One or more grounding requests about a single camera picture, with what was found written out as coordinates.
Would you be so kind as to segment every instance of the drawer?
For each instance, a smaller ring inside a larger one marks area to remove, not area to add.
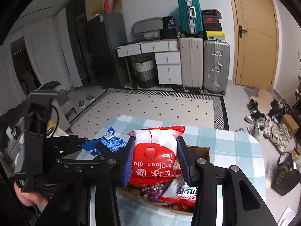
[[[179,64],[158,64],[158,74],[181,74],[181,65]]]
[[[141,44],[142,53],[162,52],[168,50],[168,41],[147,42]]]
[[[158,74],[160,84],[182,85],[181,74]]]
[[[181,64],[180,52],[155,53],[156,64]]]
[[[177,40],[169,40],[168,41],[169,51],[178,51],[177,46],[178,46],[178,41]]]
[[[118,57],[141,54],[140,44],[130,44],[117,49]]]

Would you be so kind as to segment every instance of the silver suitcase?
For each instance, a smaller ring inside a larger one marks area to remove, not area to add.
[[[204,41],[204,91],[226,94],[230,65],[230,45],[224,41]]]
[[[180,38],[182,85],[188,88],[203,87],[203,39]]]

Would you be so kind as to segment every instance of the checkered tablecloth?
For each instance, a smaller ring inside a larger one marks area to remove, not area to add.
[[[173,123],[153,121],[131,116],[119,116],[109,120],[94,138],[101,138],[109,127],[115,129],[115,136],[128,141],[127,132],[150,127],[170,127]],[[186,144],[210,148],[210,162],[215,166],[229,168],[237,165],[254,185],[265,201],[265,167],[258,141],[247,133],[237,133],[202,127],[185,126],[182,135]],[[84,152],[77,159],[88,158]],[[174,213],[165,208],[129,200],[117,195],[122,226],[189,226],[191,215]],[[222,225],[222,186],[217,186],[216,225]]]

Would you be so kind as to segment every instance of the ceiling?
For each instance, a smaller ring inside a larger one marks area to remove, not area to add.
[[[19,16],[11,31],[47,16],[58,14],[70,0],[33,0]]]

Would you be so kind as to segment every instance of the metal screw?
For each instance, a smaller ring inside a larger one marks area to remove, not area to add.
[[[206,160],[204,158],[198,158],[197,162],[199,164],[205,164],[206,163]]]
[[[75,171],[75,172],[81,172],[81,171],[82,171],[82,167],[76,167],[76,168],[74,169],[74,171]]]
[[[116,163],[115,159],[108,159],[108,164],[109,165],[114,165]]]
[[[238,172],[239,171],[239,167],[238,166],[231,166],[231,170],[234,172]]]

